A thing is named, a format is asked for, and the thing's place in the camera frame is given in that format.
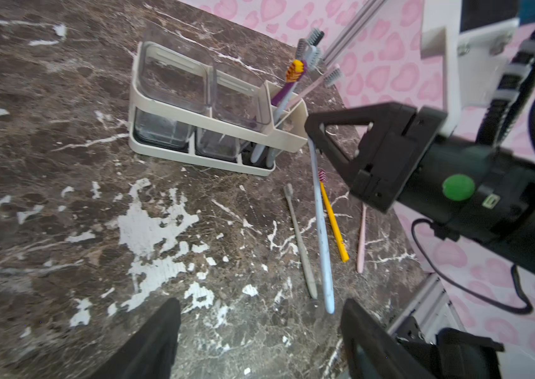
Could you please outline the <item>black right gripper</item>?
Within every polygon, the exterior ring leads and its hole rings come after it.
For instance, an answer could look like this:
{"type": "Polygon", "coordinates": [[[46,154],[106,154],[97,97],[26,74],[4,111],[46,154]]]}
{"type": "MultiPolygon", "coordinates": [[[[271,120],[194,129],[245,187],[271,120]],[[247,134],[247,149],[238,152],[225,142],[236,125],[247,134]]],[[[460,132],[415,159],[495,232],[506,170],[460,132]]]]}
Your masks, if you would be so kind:
{"type": "Polygon", "coordinates": [[[311,114],[313,142],[349,187],[374,210],[395,202],[436,224],[441,235],[510,242],[535,235],[535,164],[459,137],[438,136],[445,114],[385,103],[311,114]],[[368,126],[355,156],[329,126],[368,126]]]}

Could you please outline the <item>light blue angled toothbrush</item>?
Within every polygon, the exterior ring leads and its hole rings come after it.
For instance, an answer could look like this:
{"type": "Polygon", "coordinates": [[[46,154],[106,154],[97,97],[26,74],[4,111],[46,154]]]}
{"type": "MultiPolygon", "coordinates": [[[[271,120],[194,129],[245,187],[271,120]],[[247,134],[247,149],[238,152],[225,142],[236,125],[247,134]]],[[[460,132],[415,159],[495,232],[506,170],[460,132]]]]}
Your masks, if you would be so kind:
{"type": "Polygon", "coordinates": [[[308,72],[315,69],[319,60],[321,58],[321,50],[319,47],[316,46],[308,46],[308,50],[305,53],[305,56],[301,60],[303,63],[303,72],[298,75],[298,78],[294,81],[288,81],[286,82],[285,87],[281,90],[283,93],[283,98],[278,103],[278,107],[276,108],[274,112],[274,125],[275,129],[282,129],[281,126],[281,119],[283,118],[283,114],[285,113],[285,110],[287,108],[287,104],[289,101],[292,100],[292,96],[294,94],[294,90],[297,87],[298,82],[302,77],[305,76],[308,72]]]}

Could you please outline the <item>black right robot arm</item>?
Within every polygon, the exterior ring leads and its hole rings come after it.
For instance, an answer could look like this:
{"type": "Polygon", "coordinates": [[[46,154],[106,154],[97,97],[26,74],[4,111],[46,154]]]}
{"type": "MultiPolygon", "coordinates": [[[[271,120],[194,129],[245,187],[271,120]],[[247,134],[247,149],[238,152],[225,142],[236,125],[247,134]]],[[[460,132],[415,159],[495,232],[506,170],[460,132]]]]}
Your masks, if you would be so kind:
{"type": "Polygon", "coordinates": [[[440,56],[443,108],[388,102],[311,114],[305,131],[351,194],[381,212],[401,203],[440,239],[468,238],[535,275],[535,30],[503,57],[517,1],[427,1],[421,56],[440,56]]]}

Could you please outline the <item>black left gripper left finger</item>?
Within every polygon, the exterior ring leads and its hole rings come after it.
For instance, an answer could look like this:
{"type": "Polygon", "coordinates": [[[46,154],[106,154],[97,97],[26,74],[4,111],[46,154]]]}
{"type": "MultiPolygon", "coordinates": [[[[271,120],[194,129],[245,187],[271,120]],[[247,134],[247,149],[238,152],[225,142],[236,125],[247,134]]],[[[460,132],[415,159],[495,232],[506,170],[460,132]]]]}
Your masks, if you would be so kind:
{"type": "Polygon", "coordinates": [[[168,299],[92,378],[169,378],[178,348],[180,302],[168,299]]]}

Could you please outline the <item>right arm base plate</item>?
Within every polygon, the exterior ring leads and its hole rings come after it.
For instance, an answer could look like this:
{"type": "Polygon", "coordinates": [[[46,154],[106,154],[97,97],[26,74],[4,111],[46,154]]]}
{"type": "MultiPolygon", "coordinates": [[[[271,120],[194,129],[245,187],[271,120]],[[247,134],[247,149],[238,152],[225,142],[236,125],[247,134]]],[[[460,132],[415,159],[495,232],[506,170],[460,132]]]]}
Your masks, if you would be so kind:
{"type": "Polygon", "coordinates": [[[428,343],[414,317],[406,317],[394,337],[417,362],[437,378],[500,378],[499,352],[504,344],[454,328],[443,328],[428,343]]]}

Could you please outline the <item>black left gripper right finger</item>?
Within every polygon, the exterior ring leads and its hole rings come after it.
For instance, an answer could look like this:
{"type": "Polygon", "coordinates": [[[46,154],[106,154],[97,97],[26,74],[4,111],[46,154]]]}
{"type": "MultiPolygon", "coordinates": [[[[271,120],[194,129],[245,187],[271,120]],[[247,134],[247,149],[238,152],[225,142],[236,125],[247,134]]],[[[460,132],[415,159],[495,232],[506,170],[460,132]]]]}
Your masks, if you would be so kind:
{"type": "Polygon", "coordinates": [[[344,303],[340,328],[350,377],[433,377],[352,298],[344,303]]]}

